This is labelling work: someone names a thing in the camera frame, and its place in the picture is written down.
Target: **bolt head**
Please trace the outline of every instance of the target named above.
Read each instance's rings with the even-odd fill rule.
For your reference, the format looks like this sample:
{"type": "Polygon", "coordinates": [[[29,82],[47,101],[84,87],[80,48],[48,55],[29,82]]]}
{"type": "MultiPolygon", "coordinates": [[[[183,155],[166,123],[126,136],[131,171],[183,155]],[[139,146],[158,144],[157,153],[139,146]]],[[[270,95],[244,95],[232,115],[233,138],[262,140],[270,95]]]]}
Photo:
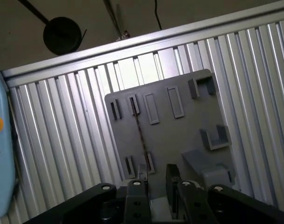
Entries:
{"type": "Polygon", "coordinates": [[[110,186],[103,186],[103,190],[108,190],[110,188],[111,188],[110,186]]]}
{"type": "Polygon", "coordinates": [[[223,191],[224,188],[222,188],[222,187],[220,187],[220,186],[216,186],[216,187],[215,187],[215,190],[217,190],[217,191],[223,191]]]}
{"type": "Polygon", "coordinates": [[[190,182],[184,181],[184,182],[182,182],[182,185],[188,186],[188,185],[190,185],[190,182]]]}

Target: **black cable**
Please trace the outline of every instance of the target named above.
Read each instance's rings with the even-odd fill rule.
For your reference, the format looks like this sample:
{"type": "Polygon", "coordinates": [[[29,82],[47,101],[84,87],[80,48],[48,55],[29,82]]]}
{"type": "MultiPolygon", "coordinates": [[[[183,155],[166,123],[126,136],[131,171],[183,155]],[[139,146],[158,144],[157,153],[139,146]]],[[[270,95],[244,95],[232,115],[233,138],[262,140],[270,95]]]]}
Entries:
{"type": "Polygon", "coordinates": [[[157,15],[157,0],[154,0],[154,3],[155,3],[155,10],[154,10],[154,12],[155,12],[155,17],[156,17],[157,23],[159,24],[160,30],[162,30],[161,24],[160,24],[160,21],[159,21],[159,16],[157,15]]]}
{"type": "Polygon", "coordinates": [[[18,0],[21,4],[24,5],[31,13],[33,13],[38,19],[41,20],[45,25],[49,24],[48,19],[42,15],[41,12],[39,12],[28,0],[18,0]]]}

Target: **gray pegboard panel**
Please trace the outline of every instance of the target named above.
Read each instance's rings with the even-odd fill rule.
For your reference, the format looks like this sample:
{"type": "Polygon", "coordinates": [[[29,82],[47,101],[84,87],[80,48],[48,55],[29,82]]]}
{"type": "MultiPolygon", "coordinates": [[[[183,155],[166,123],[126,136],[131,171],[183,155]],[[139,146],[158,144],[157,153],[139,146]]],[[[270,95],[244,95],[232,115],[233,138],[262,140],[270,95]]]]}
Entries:
{"type": "Polygon", "coordinates": [[[216,83],[213,73],[200,70],[105,96],[126,178],[132,178],[132,175],[127,175],[127,165],[122,158],[131,156],[134,170],[139,169],[139,164],[145,164],[136,120],[130,107],[129,98],[134,96],[145,144],[154,166],[154,172],[149,174],[152,198],[166,195],[164,186],[168,163],[177,164],[182,179],[201,182],[199,175],[181,155],[190,150],[200,150],[213,164],[223,164],[234,179],[229,133],[226,143],[217,130],[217,125],[222,126],[223,120],[215,94],[218,91],[216,83]],[[212,146],[215,143],[213,140],[221,138],[221,148],[208,150],[209,142],[202,140],[200,130],[208,132],[212,146]]]}

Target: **wire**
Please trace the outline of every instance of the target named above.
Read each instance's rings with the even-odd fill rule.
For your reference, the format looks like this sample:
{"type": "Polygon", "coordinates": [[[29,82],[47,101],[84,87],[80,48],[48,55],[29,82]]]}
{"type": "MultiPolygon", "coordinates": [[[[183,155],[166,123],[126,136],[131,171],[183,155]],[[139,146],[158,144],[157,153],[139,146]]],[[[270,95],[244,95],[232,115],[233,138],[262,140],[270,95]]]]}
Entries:
{"type": "Polygon", "coordinates": [[[156,17],[157,23],[159,24],[160,30],[162,30],[161,24],[160,24],[160,21],[159,21],[159,16],[157,15],[157,0],[154,0],[154,3],[155,3],[155,10],[154,10],[155,17],[156,17]]]}

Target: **metal wall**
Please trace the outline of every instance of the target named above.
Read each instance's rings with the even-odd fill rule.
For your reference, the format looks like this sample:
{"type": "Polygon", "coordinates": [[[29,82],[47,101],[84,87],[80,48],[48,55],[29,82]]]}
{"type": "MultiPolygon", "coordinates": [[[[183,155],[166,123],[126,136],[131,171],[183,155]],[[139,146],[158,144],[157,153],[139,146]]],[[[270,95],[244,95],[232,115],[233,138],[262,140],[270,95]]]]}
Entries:
{"type": "Polygon", "coordinates": [[[284,210],[284,7],[225,21],[9,78],[20,184],[0,223],[22,223],[99,182],[119,182],[104,96],[201,69],[216,74],[236,187],[284,210]]]}

